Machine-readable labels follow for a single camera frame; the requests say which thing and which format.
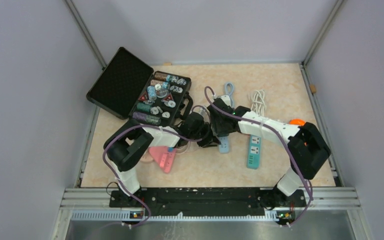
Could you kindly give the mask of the teal power strip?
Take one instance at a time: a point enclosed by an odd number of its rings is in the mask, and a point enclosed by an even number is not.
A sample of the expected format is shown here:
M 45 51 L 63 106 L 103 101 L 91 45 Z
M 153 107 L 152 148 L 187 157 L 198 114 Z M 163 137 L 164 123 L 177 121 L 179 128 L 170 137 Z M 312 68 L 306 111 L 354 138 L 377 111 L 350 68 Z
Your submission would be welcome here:
M 248 169 L 257 170 L 260 166 L 260 153 L 262 148 L 262 140 L 255 135 L 249 136 L 248 155 L 246 167 Z

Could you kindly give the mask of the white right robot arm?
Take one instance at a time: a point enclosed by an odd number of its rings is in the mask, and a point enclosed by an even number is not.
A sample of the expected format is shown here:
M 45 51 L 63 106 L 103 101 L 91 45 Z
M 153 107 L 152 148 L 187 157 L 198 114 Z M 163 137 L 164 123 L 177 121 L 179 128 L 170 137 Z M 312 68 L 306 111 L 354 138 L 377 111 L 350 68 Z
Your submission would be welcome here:
M 219 98 L 207 109 L 213 125 L 221 124 L 231 133 L 253 135 L 284 147 L 290 167 L 273 188 L 273 200 L 279 206 L 287 206 L 300 186 L 309 193 L 311 189 L 306 181 L 316 176 L 332 154 L 322 134 L 311 122 L 304 125 L 279 122 L 248 107 L 233 109 Z

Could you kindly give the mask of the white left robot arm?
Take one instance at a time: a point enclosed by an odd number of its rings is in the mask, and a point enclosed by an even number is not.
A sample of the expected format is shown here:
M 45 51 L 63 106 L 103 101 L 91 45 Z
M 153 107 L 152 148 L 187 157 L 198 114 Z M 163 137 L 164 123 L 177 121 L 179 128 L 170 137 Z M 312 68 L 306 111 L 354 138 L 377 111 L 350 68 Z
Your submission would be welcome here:
M 149 148 L 180 148 L 188 142 L 195 142 L 200 148 L 220 144 L 211 124 L 197 112 L 174 126 L 141 124 L 133 118 L 128 120 L 104 143 L 102 154 L 122 191 L 121 200 L 129 207 L 140 202 L 136 165 Z

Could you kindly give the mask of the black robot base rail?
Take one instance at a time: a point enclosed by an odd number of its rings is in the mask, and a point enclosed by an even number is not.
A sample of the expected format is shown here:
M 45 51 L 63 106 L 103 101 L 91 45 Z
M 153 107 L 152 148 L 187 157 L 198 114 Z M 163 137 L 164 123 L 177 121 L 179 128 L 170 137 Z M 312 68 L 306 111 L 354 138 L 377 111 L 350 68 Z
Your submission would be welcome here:
M 143 208 L 153 217 L 245 217 L 262 216 L 270 210 L 292 210 L 307 204 L 304 191 L 285 196 L 278 190 L 260 187 L 141 188 L 133 196 L 122 190 L 111 192 L 111 208 Z

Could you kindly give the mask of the grey-blue power strip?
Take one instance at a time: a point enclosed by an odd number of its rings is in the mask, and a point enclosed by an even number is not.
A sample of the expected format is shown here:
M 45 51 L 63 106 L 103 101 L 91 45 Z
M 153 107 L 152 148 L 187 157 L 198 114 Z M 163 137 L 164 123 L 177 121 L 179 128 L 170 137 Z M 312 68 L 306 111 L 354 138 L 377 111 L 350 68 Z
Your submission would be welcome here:
M 228 154 L 230 152 L 229 137 L 221 136 L 218 138 L 220 144 L 218 145 L 218 150 L 221 154 Z

